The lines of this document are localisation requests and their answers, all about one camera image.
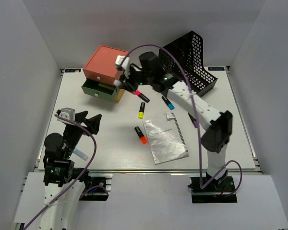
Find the pink cap black highlighter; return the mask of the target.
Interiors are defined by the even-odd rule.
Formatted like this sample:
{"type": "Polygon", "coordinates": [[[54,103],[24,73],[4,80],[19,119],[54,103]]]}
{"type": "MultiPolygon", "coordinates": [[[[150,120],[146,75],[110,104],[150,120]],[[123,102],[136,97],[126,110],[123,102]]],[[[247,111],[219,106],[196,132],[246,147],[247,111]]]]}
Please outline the pink cap black highlighter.
{"type": "Polygon", "coordinates": [[[144,102],[148,103],[150,102],[150,99],[148,99],[143,93],[141,93],[139,90],[136,91],[136,95],[142,99],[144,102]]]}

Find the yellow bottom drawer box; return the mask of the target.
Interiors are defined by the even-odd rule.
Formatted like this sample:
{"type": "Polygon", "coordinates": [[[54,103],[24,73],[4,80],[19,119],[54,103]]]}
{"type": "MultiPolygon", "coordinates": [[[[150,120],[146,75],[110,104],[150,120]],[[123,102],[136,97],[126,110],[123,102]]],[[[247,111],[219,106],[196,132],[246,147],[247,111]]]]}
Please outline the yellow bottom drawer box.
{"type": "Polygon", "coordinates": [[[124,89],[117,88],[117,95],[116,95],[114,101],[118,103],[121,100],[124,93],[125,93],[124,89]]]}

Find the yellow cap black highlighter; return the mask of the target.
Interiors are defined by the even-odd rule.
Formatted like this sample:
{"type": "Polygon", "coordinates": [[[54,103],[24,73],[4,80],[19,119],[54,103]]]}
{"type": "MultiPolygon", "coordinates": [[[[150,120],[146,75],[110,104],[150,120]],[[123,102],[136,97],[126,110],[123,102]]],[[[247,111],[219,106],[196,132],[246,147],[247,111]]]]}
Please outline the yellow cap black highlighter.
{"type": "Polygon", "coordinates": [[[143,119],[144,110],[145,110],[145,102],[142,102],[141,105],[140,105],[139,113],[138,113],[138,118],[139,119],[143,119]]]}

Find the green drawer box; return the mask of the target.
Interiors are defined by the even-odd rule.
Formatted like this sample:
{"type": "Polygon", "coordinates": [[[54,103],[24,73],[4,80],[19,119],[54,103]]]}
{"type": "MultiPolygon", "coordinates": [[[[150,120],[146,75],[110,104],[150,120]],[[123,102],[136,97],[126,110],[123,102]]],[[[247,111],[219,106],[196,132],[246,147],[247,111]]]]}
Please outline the green drawer box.
{"type": "Polygon", "coordinates": [[[98,81],[87,79],[82,85],[82,90],[87,95],[107,101],[114,101],[117,95],[117,88],[115,87],[114,90],[109,90],[99,86],[99,83],[98,81]]]}

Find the blue cap black highlighter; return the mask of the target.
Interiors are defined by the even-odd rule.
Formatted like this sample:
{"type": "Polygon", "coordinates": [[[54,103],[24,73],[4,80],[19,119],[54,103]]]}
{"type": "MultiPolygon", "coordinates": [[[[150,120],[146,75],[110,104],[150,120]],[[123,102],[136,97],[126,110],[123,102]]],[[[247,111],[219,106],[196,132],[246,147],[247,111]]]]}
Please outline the blue cap black highlighter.
{"type": "Polygon", "coordinates": [[[171,101],[167,97],[162,96],[161,98],[170,110],[175,109],[174,105],[171,103],[171,101]]]}

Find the orange cap black highlighter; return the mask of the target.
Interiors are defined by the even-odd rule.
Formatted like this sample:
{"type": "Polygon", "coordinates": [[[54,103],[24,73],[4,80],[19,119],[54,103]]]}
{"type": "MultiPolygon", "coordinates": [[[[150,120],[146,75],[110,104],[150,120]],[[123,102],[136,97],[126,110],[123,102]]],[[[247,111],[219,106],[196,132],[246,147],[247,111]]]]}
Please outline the orange cap black highlighter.
{"type": "Polygon", "coordinates": [[[140,141],[143,143],[143,144],[146,144],[147,143],[147,139],[145,137],[145,135],[143,134],[143,132],[141,131],[141,129],[137,126],[134,128],[136,134],[138,135],[140,141]]]}

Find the pastel yellow highlighter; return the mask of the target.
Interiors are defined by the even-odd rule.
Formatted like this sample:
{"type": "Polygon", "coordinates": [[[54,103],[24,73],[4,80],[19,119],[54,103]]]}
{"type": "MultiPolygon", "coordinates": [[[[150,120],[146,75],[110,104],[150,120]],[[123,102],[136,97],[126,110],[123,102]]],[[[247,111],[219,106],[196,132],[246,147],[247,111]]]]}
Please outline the pastel yellow highlighter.
{"type": "Polygon", "coordinates": [[[103,87],[103,88],[109,89],[109,90],[114,90],[115,89],[114,86],[111,86],[111,85],[108,85],[108,84],[104,84],[104,83],[99,83],[98,85],[103,87]]]}

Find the purple cap black highlighter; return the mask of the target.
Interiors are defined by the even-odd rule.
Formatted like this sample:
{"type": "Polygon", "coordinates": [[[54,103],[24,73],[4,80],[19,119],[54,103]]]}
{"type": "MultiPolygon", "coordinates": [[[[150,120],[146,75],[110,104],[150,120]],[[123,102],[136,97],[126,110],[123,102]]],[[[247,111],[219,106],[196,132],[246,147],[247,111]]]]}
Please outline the purple cap black highlighter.
{"type": "Polygon", "coordinates": [[[198,127],[199,127],[199,124],[197,123],[197,121],[194,121],[193,124],[194,124],[194,127],[195,127],[195,128],[198,128],[198,127]]]}

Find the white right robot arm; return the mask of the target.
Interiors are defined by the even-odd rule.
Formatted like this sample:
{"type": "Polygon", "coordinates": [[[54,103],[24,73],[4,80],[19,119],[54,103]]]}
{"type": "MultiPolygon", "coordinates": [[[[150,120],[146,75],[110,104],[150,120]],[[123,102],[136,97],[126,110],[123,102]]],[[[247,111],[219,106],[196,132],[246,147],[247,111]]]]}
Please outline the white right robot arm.
{"type": "Polygon", "coordinates": [[[202,190],[209,187],[220,190],[228,175],[225,160],[226,148],[232,134],[233,115],[230,111],[221,112],[211,107],[201,97],[192,92],[191,82],[181,64],[170,53],[182,74],[167,73],[162,69],[159,57],[154,52],[140,55],[141,66],[129,63],[129,55],[116,58],[115,65],[122,71],[116,85],[135,93],[140,85],[150,85],[154,91],[174,101],[195,119],[195,126],[203,128],[205,133],[198,135],[199,149],[205,148],[208,154],[208,166],[205,175],[200,174],[199,186],[202,190]]]}

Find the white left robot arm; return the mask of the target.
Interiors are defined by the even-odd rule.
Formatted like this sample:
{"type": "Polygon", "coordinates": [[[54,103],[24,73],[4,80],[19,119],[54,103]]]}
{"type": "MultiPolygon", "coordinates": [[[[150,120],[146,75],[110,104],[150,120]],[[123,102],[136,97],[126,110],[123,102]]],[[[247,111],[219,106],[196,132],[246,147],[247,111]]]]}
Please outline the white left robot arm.
{"type": "Polygon", "coordinates": [[[39,229],[69,230],[83,191],[91,188],[87,167],[76,168],[71,160],[83,135],[93,138],[99,132],[101,114],[87,118],[88,112],[76,113],[62,108],[55,113],[65,125],[64,132],[51,133],[44,141],[44,205],[39,229]]]}

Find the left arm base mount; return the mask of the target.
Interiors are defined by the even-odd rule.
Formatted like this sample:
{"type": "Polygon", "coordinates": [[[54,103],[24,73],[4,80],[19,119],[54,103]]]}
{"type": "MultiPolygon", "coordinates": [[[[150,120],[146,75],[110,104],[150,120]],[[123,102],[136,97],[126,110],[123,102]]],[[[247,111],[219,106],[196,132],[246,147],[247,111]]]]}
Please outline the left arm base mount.
{"type": "Polygon", "coordinates": [[[80,201],[106,201],[111,191],[112,175],[92,174],[88,186],[80,195],[80,201]]]}

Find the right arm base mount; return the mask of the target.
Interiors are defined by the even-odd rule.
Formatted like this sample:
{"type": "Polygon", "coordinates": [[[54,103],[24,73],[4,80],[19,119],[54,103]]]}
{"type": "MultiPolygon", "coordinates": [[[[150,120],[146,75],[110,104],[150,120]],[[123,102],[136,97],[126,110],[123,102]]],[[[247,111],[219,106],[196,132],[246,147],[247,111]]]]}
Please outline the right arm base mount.
{"type": "Polygon", "coordinates": [[[228,176],[219,187],[215,187],[213,183],[204,189],[200,188],[200,178],[191,177],[188,188],[191,191],[193,204],[221,204],[221,203],[237,203],[236,194],[228,196],[235,190],[235,184],[232,176],[228,176]]]}

